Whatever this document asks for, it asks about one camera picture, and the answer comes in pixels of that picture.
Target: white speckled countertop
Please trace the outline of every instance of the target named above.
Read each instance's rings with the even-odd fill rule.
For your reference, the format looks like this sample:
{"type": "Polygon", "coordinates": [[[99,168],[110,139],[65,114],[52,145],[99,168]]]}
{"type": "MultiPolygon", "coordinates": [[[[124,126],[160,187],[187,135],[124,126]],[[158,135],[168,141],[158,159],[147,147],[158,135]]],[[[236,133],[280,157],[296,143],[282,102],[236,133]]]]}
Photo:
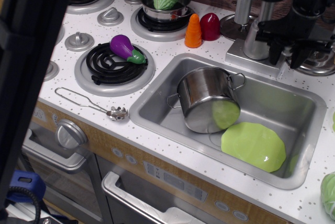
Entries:
{"type": "MultiPolygon", "coordinates": [[[[200,3],[191,2],[189,6],[200,18],[207,13],[215,13],[219,19],[232,14],[230,11],[200,3]]],[[[322,206],[320,184],[326,174],[335,171],[335,135],[332,130],[332,114],[335,111],[334,75],[326,77],[308,76],[290,70],[287,64],[285,64],[278,77],[264,75],[281,83],[314,92],[325,100],[328,107],[304,184],[294,190],[281,190],[194,150],[190,150],[170,139],[141,128],[129,119],[119,122],[111,121],[103,113],[90,108],[79,107],[54,93],[56,88],[66,87],[88,96],[93,102],[106,109],[110,109],[111,106],[121,106],[129,109],[148,87],[146,86],[139,91],[122,97],[100,97],[82,90],[76,83],[74,66],[83,52],[69,51],[64,46],[65,39],[77,31],[93,36],[95,46],[99,43],[109,42],[117,34],[128,36],[133,44],[145,48],[152,55],[156,67],[153,79],[178,54],[189,52],[217,62],[224,62],[226,52],[232,45],[232,41],[222,36],[216,41],[204,41],[196,49],[186,47],[184,40],[174,42],[148,41],[137,36],[130,28],[131,14],[139,8],[139,5],[132,6],[125,3],[124,0],[115,0],[110,7],[117,8],[125,17],[124,21],[118,26],[103,27],[98,24],[97,16],[101,12],[88,15],[65,15],[63,21],[65,35],[55,46],[51,58],[52,61],[59,65],[60,71],[55,78],[44,82],[39,95],[41,102],[84,122],[88,122],[104,132],[168,161],[293,223],[333,223],[322,206]]]]}

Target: toy eggplant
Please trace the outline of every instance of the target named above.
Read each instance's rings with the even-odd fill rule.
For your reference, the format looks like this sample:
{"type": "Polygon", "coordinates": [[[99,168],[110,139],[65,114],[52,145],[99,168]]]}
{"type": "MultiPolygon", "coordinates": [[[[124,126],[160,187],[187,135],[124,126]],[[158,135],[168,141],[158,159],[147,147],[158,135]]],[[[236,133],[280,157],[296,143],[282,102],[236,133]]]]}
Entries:
{"type": "Polygon", "coordinates": [[[126,59],[127,62],[136,64],[147,62],[143,54],[133,47],[129,38],[125,35],[114,36],[110,41],[109,48],[119,57],[126,59]]]}

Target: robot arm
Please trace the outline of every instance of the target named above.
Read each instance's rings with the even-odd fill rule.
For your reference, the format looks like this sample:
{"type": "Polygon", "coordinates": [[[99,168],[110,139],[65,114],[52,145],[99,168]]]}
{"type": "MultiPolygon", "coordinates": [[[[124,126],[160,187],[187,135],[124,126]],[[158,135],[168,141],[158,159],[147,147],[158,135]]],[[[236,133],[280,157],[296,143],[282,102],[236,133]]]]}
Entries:
{"type": "Polygon", "coordinates": [[[293,0],[285,17],[260,22],[256,39],[270,45],[270,62],[276,64],[285,47],[291,47],[292,69],[315,51],[330,52],[335,35],[316,25],[316,21],[333,3],[335,0],[293,0]]]}

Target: oven window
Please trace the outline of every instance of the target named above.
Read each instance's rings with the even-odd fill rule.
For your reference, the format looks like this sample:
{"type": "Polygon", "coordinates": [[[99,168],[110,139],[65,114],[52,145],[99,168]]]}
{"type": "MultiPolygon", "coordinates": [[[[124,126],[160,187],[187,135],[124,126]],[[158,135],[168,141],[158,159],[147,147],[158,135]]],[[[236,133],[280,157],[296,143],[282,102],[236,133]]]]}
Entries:
{"type": "Polygon", "coordinates": [[[90,176],[84,170],[76,174],[65,173],[28,154],[23,155],[31,171],[37,173],[46,186],[74,201],[97,216],[102,216],[90,176]]]}

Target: control panel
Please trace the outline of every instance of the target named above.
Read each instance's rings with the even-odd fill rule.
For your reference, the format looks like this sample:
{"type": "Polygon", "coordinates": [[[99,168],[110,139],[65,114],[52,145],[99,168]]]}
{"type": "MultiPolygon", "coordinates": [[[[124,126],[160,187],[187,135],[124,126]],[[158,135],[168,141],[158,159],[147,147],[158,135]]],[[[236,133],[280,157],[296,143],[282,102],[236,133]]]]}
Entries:
{"type": "Polygon", "coordinates": [[[192,185],[187,181],[182,180],[181,178],[165,171],[164,169],[161,169],[158,166],[148,163],[147,161],[143,161],[143,164],[146,173],[148,173],[149,175],[179,189],[180,191],[191,195],[192,197],[200,200],[201,202],[205,202],[208,193],[204,190],[192,185]]]}

